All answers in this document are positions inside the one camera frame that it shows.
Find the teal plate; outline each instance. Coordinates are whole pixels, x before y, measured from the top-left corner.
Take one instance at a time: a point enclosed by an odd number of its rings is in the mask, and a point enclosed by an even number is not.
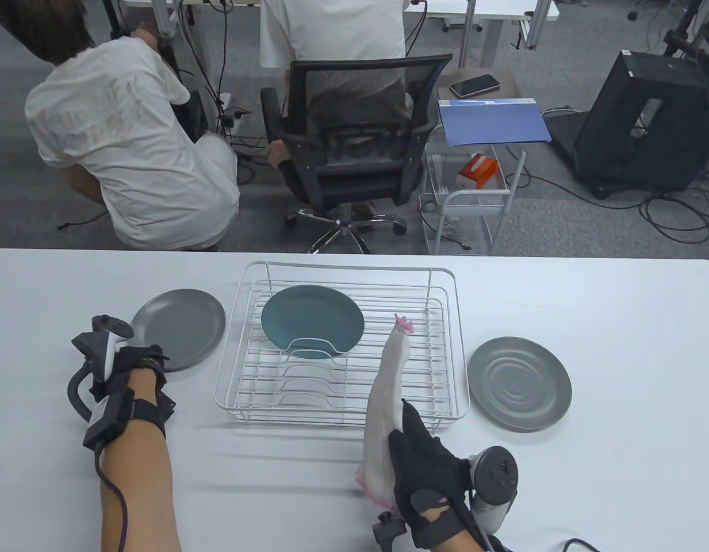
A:
[[[362,339],[365,317],[356,302],[336,289],[292,286],[265,304],[262,329],[276,347],[296,357],[338,357]]]

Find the black mesh chair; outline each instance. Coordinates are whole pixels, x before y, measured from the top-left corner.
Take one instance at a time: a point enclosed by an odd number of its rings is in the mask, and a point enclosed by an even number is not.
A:
[[[339,235],[352,236],[371,253],[358,227],[405,221],[391,215],[357,216],[353,202],[390,198],[408,202],[423,176],[420,163],[428,135],[438,123],[436,79],[451,54],[373,61],[304,61],[290,66],[288,117],[276,89],[262,89],[267,139],[283,140],[294,171],[286,183],[311,206],[286,215],[333,225],[310,248],[316,253]],[[329,214],[334,208],[339,212]]]

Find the glove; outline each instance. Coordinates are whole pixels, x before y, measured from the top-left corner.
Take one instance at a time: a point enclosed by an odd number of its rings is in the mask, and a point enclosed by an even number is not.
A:
[[[462,528],[469,531],[483,550],[488,550],[485,536],[465,504],[465,493],[473,490],[469,461],[455,457],[441,444],[441,439],[431,436],[417,410],[406,400],[403,400],[403,431],[392,431],[388,442],[396,474],[394,496],[401,516],[411,528],[414,544],[419,545],[419,533],[429,522],[412,503],[419,501],[423,491],[431,490],[448,501]],[[489,539],[489,549],[509,552],[498,539],[493,536]]]
[[[107,381],[99,381],[97,375],[94,374],[94,385],[89,391],[94,395],[96,402],[99,402],[106,395],[112,392],[125,389],[129,384],[129,373],[137,367],[141,361],[149,359],[150,362],[142,365],[150,368],[157,376],[157,387],[155,392],[160,394],[160,390],[167,383],[165,372],[165,360],[167,357],[163,355],[163,350],[160,345],[151,345],[150,347],[122,347],[114,355],[114,364],[112,367],[112,375]]]

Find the wire basket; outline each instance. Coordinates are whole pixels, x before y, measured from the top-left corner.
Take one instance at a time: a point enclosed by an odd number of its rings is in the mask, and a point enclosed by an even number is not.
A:
[[[365,317],[359,344],[323,359],[294,355],[299,340],[287,350],[273,345],[260,323],[262,309],[273,294],[299,284],[332,287],[351,297]],[[397,314],[415,329],[403,398],[436,430],[469,407],[457,301],[454,274],[446,269],[252,263],[234,302],[214,399],[247,424],[364,427],[367,398]]]

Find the hand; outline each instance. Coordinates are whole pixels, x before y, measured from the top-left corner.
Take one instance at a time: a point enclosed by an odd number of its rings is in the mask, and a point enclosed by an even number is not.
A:
[[[138,373],[138,370],[134,369],[138,363],[145,359],[154,361],[153,366],[155,368],[152,368],[152,371],[155,372],[156,376],[155,394],[159,393],[165,383],[167,383],[167,378],[163,371],[167,357],[163,355],[162,348],[159,345],[152,345],[151,347],[126,346],[119,349],[117,354],[114,355],[112,375],[109,377],[108,381],[97,381],[96,375],[94,374],[94,385],[89,391],[94,395],[96,401],[102,400],[102,398],[113,391],[127,387],[131,374]],[[104,367],[100,366],[100,370],[103,372]]]
[[[290,151],[283,140],[273,140],[270,142],[265,148],[265,155],[267,155],[267,160],[273,168],[278,168],[280,163],[290,159]]]
[[[423,425],[413,405],[403,401],[403,431],[389,434],[390,456],[393,460],[396,486],[394,496],[406,523],[413,531],[428,524],[428,520],[415,511],[411,504],[413,493],[435,490],[449,501],[465,523],[472,514],[465,506],[465,493],[472,489],[469,461],[450,453]]]
[[[130,34],[133,39],[143,40],[150,48],[158,51],[158,44],[160,42],[160,33],[151,25],[145,23],[141,24],[135,31]]]

